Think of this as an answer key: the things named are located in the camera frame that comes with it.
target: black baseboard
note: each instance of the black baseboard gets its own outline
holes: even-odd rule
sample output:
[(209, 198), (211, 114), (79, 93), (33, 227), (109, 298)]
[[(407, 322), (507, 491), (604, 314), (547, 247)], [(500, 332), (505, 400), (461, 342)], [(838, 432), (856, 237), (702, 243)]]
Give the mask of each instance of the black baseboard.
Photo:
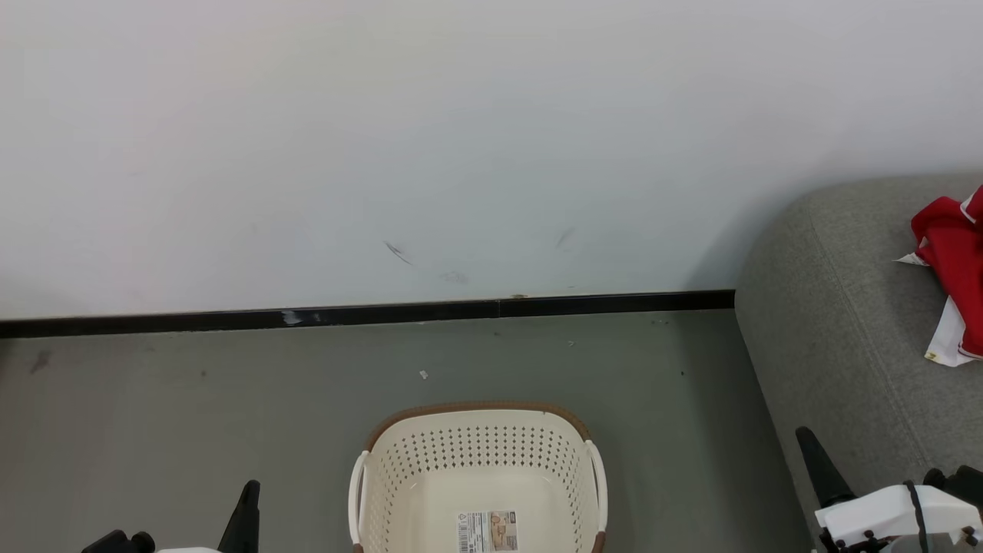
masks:
[(733, 290), (510, 298), (290, 310), (0, 321), (0, 338), (182, 333), (544, 317), (632, 311), (731, 309)]

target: red and white fabric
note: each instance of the red and white fabric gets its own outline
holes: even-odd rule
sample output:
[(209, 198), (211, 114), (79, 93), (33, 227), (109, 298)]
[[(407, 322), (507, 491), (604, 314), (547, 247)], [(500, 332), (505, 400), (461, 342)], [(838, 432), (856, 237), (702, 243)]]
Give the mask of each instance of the red and white fabric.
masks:
[(931, 267), (949, 295), (925, 357), (955, 367), (983, 359), (983, 186), (939, 198), (911, 220), (918, 249), (898, 261)]

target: basket handle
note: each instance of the basket handle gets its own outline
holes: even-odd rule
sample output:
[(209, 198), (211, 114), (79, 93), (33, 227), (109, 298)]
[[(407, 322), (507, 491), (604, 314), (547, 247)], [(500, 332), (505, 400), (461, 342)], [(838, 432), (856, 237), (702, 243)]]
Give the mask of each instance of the basket handle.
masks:
[(605, 474), (605, 462), (601, 461), (601, 452), (594, 442), (587, 440), (587, 451), (591, 452), (591, 461), (594, 462), (594, 481), (598, 485), (598, 532), (607, 530), (607, 475)]
[(348, 533), (352, 536), (352, 543), (356, 546), (356, 550), (361, 549), (359, 544), (362, 543), (362, 538), (359, 537), (359, 482), (365, 473), (366, 457), (368, 456), (369, 452), (362, 452), (359, 458), (355, 460), (352, 479), (348, 483)]

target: black cable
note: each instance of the black cable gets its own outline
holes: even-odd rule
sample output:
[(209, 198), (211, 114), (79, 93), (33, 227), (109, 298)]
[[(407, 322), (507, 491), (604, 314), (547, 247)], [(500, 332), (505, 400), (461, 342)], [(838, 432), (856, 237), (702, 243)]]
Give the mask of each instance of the black cable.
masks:
[(921, 545), (922, 553), (928, 553), (928, 535), (925, 533), (925, 516), (921, 512), (921, 502), (918, 501), (918, 491), (911, 480), (904, 480), (904, 485), (911, 494), (911, 505), (915, 506), (915, 521), (918, 522), (918, 544)]

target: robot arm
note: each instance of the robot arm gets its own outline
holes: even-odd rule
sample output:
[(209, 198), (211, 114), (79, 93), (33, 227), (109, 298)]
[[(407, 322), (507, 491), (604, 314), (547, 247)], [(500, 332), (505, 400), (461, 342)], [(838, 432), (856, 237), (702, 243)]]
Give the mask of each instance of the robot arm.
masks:
[(927, 535), (947, 533), (953, 544), (975, 547), (983, 535), (983, 472), (968, 466), (945, 478), (932, 469), (924, 485), (911, 481), (856, 497), (808, 428), (795, 431), (821, 509), (816, 520), (829, 553), (876, 552), (900, 536), (918, 536), (927, 553)]
[[(260, 483), (246, 482), (239, 502), (225, 526), (218, 549), (191, 547), (185, 549), (161, 549), (159, 553), (259, 553), (260, 549)], [(153, 538), (146, 532), (137, 532), (127, 538), (123, 530), (113, 530), (102, 539), (82, 550), (82, 553), (153, 553)]]

